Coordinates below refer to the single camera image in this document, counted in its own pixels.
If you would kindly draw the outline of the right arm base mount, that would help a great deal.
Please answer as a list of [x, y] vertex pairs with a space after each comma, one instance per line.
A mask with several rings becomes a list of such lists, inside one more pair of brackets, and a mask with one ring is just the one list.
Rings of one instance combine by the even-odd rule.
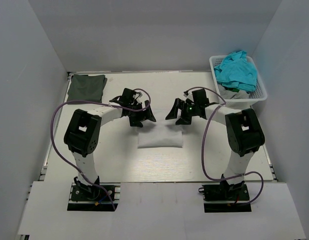
[[241, 176], [219, 183], [203, 184], [198, 192], [203, 196], [205, 213], [249, 213], [252, 211], [248, 187]]

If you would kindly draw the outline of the white t-shirt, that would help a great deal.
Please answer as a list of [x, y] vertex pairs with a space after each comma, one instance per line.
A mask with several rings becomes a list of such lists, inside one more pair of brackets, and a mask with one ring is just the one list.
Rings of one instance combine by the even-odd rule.
[[154, 109], [156, 122], [145, 120], [143, 127], [137, 127], [137, 148], [182, 148], [182, 126], [176, 125], [175, 119], [165, 120], [169, 111], [167, 109]]

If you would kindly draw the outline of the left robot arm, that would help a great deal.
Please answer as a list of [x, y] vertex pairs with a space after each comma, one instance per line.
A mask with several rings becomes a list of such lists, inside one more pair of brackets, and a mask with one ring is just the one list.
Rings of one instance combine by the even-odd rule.
[[86, 111], [76, 109], [64, 135], [64, 143], [71, 151], [78, 176], [74, 179], [76, 185], [83, 187], [83, 194], [90, 200], [100, 195], [100, 178], [94, 161], [94, 151], [97, 148], [101, 127], [120, 118], [127, 117], [131, 127], [142, 128], [142, 122], [155, 122], [151, 110], [151, 99], [141, 102], [144, 90], [140, 88], [125, 88], [121, 95], [111, 99], [108, 104]]

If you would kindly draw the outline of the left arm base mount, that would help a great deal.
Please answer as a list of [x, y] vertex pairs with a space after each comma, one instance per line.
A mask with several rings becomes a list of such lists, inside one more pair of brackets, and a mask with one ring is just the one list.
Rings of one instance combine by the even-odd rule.
[[67, 203], [69, 212], [114, 212], [119, 204], [121, 185], [86, 185], [74, 178]]

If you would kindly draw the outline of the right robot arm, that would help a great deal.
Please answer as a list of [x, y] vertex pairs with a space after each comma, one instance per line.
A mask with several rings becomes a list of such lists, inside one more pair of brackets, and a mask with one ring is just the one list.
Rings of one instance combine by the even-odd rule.
[[225, 199], [233, 199], [244, 184], [248, 175], [247, 167], [252, 156], [265, 144], [265, 135], [255, 111], [232, 109], [223, 99], [220, 103], [211, 102], [206, 87], [192, 87], [184, 92], [185, 99], [176, 98], [166, 120], [176, 120], [176, 125], [190, 125], [193, 117], [207, 121], [201, 143], [201, 161], [205, 161], [205, 145], [211, 122], [226, 127], [227, 142], [231, 149], [226, 170], [220, 178], [208, 177], [214, 182], [224, 183], [220, 193]]

